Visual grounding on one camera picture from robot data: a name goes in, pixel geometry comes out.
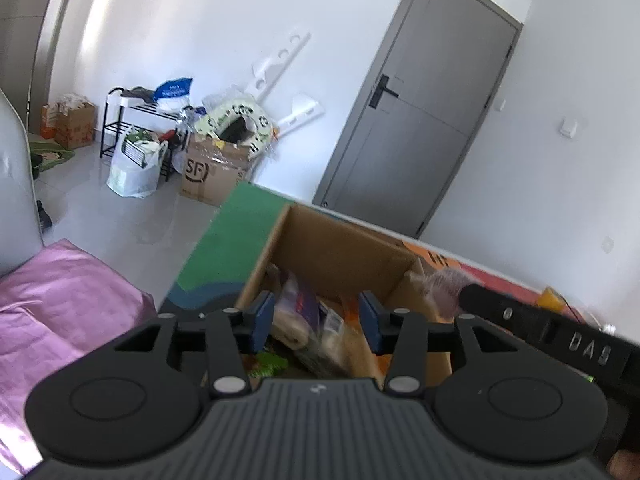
pink bedsheet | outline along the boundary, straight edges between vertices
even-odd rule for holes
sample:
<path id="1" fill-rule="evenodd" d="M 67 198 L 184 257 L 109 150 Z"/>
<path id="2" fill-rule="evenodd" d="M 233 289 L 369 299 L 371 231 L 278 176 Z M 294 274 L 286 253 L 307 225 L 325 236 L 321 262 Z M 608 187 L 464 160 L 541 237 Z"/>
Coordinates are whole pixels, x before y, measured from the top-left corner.
<path id="1" fill-rule="evenodd" d="M 0 459 L 40 460 L 24 403 L 44 377 L 155 316 L 153 298 L 68 240 L 0 279 Z"/>

cardboard box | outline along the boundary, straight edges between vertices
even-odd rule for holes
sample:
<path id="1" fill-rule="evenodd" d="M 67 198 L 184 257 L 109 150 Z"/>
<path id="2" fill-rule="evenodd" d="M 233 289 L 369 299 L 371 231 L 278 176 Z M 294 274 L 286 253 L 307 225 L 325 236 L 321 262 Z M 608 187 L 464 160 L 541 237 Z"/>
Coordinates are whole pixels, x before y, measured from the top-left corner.
<path id="1" fill-rule="evenodd" d="M 249 167 L 249 147 L 210 137 L 191 137 L 180 193 L 215 206 L 222 205 Z"/>
<path id="2" fill-rule="evenodd" d="M 58 114 L 56 142 L 68 150 L 88 146 L 94 142 L 95 106 L 85 103 L 82 108 Z"/>
<path id="3" fill-rule="evenodd" d="M 306 206 L 284 207 L 236 307 L 247 307 L 260 293 L 270 262 L 291 270 L 322 298 L 339 303 L 340 296 L 371 290 L 388 309 L 403 306 L 431 322 L 438 321 L 434 308 L 405 276 L 408 270 L 424 275 L 433 272 L 423 267 L 416 254 Z M 448 354 L 428 354 L 429 386 L 440 384 L 450 374 Z"/>
<path id="4" fill-rule="evenodd" d="M 56 136 L 58 122 L 58 106 L 44 105 L 40 117 L 40 136 L 43 139 L 53 139 Z"/>

cardboard box stack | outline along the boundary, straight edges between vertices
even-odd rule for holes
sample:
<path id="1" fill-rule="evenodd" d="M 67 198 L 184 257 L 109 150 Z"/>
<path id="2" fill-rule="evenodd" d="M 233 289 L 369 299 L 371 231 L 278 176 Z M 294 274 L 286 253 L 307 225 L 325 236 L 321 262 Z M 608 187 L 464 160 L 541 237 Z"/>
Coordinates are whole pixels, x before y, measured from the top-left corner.
<path id="1" fill-rule="evenodd" d="M 89 102 L 74 108 L 62 108 L 59 104 L 43 106 L 40 136 L 55 138 L 68 150 L 88 146 L 94 142 L 95 113 L 95 106 Z"/>

door handle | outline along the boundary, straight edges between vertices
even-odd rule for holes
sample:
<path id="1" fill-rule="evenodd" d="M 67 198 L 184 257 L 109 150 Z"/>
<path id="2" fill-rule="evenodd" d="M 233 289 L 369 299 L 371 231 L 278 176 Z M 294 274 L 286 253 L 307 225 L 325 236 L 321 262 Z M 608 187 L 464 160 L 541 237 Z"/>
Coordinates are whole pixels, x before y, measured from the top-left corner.
<path id="1" fill-rule="evenodd" d="M 389 82 L 389 76 L 388 75 L 382 75 L 380 76 L 380 80 L 378 81 L 378 85 L 376 86 L 376 89 L 373 91 L 373 95 L 371 96 L 371 101 L 369 101 L 369 106 L 373 109 L 378 108 L 378 103 L 380 102 L 380 99 L 382 97 L 382 92 L 386 92 L 389 95 L 392 95 L 393 97 L 399 97 L 397 92 L 394 92 L 393 90 L 390 90 L 389 88 L 386 87 L 386 84 Z"/>

yellow object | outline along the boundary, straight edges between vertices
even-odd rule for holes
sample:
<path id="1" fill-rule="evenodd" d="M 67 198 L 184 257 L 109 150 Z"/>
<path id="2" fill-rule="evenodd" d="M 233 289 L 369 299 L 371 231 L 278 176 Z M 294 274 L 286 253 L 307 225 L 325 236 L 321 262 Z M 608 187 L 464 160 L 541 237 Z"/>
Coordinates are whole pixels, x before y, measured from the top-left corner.
<path id="1" fill-rule="evenodd" d="M 538 296 L 536 305 L 551 310 L 556 314 L 562 314 L 562 311 L 567 306 L 567 302 L 560 294 L 548 286 L 542 291 L 542 294 Z"/>

